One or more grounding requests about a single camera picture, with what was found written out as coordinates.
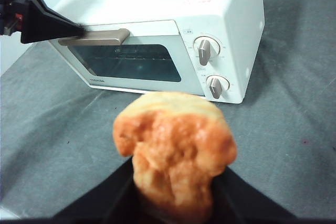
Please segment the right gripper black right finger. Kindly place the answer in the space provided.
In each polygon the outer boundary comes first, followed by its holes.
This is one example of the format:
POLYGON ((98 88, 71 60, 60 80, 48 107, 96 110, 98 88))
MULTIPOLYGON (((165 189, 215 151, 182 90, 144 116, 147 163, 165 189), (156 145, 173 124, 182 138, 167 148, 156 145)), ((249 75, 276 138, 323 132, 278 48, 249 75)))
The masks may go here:
POLYGON ((296 221, 297 217, 226 168, 212 181, 211 221, 296 221))

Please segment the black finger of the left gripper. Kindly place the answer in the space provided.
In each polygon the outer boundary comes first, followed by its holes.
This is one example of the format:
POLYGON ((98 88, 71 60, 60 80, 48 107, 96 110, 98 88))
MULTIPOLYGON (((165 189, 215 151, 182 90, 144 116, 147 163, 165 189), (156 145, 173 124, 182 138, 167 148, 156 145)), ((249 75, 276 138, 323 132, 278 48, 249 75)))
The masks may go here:
POLYGON ((84 28, 63 20, 42 20, 23 22, 20 42, 28 44, 66 37, 80 37, 84 28))
POLYGON ((84 31, 84 28, 49 8, 44 0, 28 1, 25 31, 84 31))

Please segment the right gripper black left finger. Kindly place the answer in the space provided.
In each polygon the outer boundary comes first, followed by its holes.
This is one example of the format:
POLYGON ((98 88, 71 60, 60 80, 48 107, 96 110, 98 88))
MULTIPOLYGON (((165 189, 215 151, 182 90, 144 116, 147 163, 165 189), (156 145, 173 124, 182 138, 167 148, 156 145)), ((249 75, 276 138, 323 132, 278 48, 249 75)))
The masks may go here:
POLYGON ((142 221, 131 160, 107 179, 54 215, 64 221, 142 221))

